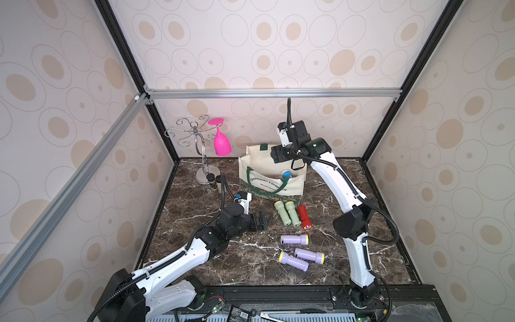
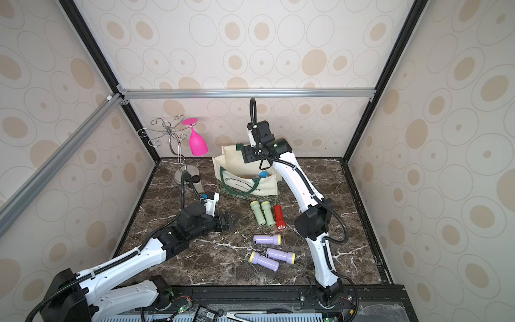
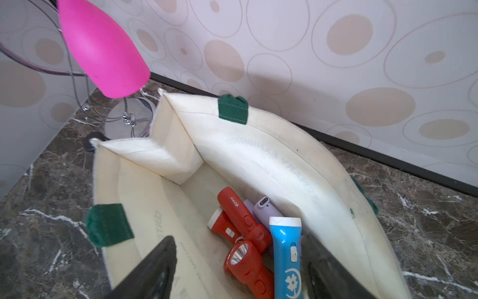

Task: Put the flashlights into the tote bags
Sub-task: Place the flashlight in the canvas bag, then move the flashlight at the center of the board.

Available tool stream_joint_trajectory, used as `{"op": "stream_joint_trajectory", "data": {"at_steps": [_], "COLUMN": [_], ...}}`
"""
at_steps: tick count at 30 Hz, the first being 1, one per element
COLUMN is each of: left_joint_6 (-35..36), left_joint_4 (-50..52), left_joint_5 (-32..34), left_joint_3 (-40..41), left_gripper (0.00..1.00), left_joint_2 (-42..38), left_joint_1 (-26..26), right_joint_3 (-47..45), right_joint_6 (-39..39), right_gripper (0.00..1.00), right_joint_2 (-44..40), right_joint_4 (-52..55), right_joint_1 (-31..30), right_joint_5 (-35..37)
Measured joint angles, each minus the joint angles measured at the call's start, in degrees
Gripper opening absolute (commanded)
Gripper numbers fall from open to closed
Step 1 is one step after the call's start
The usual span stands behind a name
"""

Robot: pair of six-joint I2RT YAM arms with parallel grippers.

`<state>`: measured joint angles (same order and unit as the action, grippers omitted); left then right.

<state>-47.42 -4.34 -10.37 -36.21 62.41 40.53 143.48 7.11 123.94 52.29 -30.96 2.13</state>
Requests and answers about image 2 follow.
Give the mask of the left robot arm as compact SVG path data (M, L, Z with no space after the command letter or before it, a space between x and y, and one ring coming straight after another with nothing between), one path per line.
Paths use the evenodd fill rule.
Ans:
M186 205L185 186L189 181L189 173L183 172L178 215L151 231L139 246L110 261L77 273L70 269L59 272L25 319L33 321L39 315L43 321L99 320L109 302L106 296L121 291L120 284L187 250L198 237L231 231L240 213L218 213L214 193L197 193L196 201Z

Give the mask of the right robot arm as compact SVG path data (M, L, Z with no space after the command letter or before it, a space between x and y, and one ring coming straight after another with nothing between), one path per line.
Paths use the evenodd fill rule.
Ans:
M267 121L258 121L255 98L249 101L250 122L247 125L250 144L243 146L244 162L267 162L285 180L300 207L295 219L296 231L307 241L315 265L316 295L323 307L334 306L345 292L344 281L354 282L339 274L333 263L330 244L347 244L347 227L333 207L323 197L301 169L292 147L284 138L275 138Z

